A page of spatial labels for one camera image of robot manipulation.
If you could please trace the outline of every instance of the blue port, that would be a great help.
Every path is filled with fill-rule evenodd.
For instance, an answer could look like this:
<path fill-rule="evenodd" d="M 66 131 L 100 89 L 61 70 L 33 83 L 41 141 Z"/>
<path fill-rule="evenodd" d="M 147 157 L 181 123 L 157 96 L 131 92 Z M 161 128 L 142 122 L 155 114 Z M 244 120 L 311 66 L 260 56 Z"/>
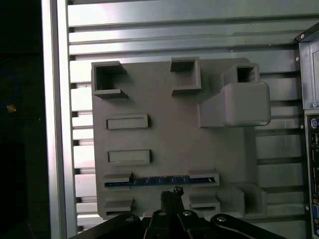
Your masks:
<path fill-rule="evenodd" d="M 316 219 L 319 218 L 319 206 L 318 205 L 313 205 L 313 216 Z"/>
<path fill-rule="evenodd" d="M 312 119 L 311 120 L 311 127 L 312 128 L 317 128 L 318 127 L 318 120 L 317 119 Z"/>

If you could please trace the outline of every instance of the black mounting arm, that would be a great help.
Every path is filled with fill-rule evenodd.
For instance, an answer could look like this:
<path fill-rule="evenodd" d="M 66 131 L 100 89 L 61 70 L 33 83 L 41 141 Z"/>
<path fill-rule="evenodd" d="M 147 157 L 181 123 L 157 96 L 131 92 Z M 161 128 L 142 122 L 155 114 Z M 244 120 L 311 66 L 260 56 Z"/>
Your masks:
<path fill-rule="evenodd" d="M 250 223 L 226 214 L 217 214 L 210 221 L 185 210 L 181 187 L 161 194 L 161 210 L 142 220 L 134 214 L 121 214 L 72 239 L 285 239 Z"/>

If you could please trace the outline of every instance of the dark background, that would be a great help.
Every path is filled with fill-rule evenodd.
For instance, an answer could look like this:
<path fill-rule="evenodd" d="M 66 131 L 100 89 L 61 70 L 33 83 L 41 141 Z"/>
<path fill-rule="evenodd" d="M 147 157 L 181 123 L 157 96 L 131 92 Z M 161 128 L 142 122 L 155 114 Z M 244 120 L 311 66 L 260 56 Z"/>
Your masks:
<path fill-rule="evenodd" d="M 0 0 L 0 238 L 50 238 L 41 1 Z M 5 100 L 16 92 L 16 112 Z"/>

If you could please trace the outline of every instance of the bolt head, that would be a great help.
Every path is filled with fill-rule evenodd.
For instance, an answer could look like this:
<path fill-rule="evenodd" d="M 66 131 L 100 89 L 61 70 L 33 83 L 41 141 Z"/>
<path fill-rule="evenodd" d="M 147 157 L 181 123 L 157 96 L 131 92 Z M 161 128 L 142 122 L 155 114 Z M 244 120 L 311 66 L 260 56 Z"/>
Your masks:
<path fill-rule="evenodd" d="M 183 212 L 183 215 L 184 216 L 190 216 L 191 215 L 191 211 L 185 211 L 185 212 Z"/>
<path fill-rule="evenodd" d="M 129 218 L 126 218 L 125 221 L 127 221 L 127 222 L 132 222 L 132 221 L 134 221 L 134 218 L 129 217 Z"/>
<path fill-rule="evenodd" d="M 223 216 L 218 216 L 218 217 L 217 217 L 217 220 L 218 220 L 219 222 L 223 223 L 223 222 L 226 221 L 226 218 L 223 217 Z"/>

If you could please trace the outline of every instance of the blue circuit board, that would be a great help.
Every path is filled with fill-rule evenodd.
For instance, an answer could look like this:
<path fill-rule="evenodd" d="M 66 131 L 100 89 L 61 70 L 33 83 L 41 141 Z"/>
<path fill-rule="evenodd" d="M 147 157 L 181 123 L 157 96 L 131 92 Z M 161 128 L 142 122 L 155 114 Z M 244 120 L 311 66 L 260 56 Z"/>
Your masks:
<path fill-rule="evenodd" d="M 129 182 L 105 183 L 105 187 L 137 187 L 175 184 L 214 183 L 214 178 L 190 178 L 189 175 L 131 178 Z"/>

